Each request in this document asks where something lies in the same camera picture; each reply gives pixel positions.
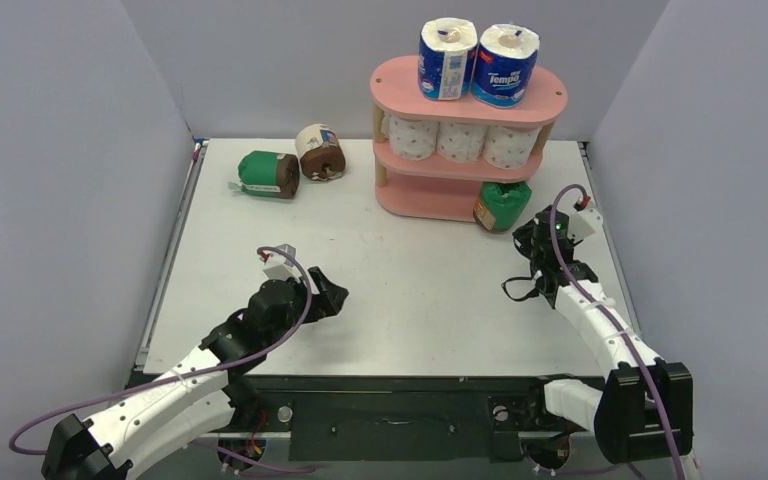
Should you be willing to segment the pink three-tier shelf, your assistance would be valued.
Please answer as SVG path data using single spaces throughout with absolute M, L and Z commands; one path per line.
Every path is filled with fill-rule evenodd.
M 374 102 L 376 198 L 387 211 L 401 216 L 471 222 L 481 185 L 530 179 L 543 159 L 544 147 L 555 121 L 567 106 L 567 89 L 554 73 L 537 66 L 523 101 L 509 109 L 495 108 L 468 95 L 459 100 L 425 98 L 418 83 L 418 57 L 400 56 L 380 64 L 370 78 Z M 424 160 L 402 158 L 383 134 L 386 114 L 409 120 L 452 121 L 500 125 L 535 132 L 525 165 L 515 169 L 494 167 L 481 159 L 456 163 L 437 153 Z

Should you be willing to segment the floral white paper roll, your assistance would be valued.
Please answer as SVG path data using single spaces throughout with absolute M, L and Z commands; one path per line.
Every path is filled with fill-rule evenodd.
M 482 153 L 488 127 L 480 124 L 440 122 L 436 153 L 455 163 L 476 163 Z

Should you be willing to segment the blue paper roll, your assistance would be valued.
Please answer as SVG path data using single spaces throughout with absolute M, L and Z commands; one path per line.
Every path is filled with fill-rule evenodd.
M 469 93 L 478 46 L 475 25 L 444 17 L 427 21 L 418 48 L 418 84 L 435 101 L 463 98 Z

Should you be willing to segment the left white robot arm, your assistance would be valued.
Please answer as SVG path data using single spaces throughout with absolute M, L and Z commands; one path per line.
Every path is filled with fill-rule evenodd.
M 46 479 L 136 479 L 190 441 L 216 429 L 251 427 L 258 402 L 245 375 L 293 328 L 337 315 L 348 289 L 317 267 L 302 279 L 269 279 L 182 360 L 154 381 L 86 419 L 54 427 Z

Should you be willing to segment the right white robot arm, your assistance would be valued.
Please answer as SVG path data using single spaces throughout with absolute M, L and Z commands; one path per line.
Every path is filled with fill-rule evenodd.
M 573 215 L 539 211 L 513 233 L 529 262 L 532 282 L 524 300 L 544 298 L 566 319 L 596 360 L 601 389 L 579 380 L 551 380 L 524 400 L 526 418 L 548 427 L 560 417 L 593 433 L 613 464 L 691 453 L 693 379 L 680 362 L 668 362 L 622 318 L 594 270 L 575 259 L 575 247 L 600 227 L 594 208 Z

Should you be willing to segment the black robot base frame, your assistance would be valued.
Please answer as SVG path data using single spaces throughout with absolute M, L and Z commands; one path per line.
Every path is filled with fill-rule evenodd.
M 246 474 L 254 462 L 521 462 L 558 467 L 578 426 L 550 414 L 544 377 L 248 377 L 253 394 L 205 439 Z

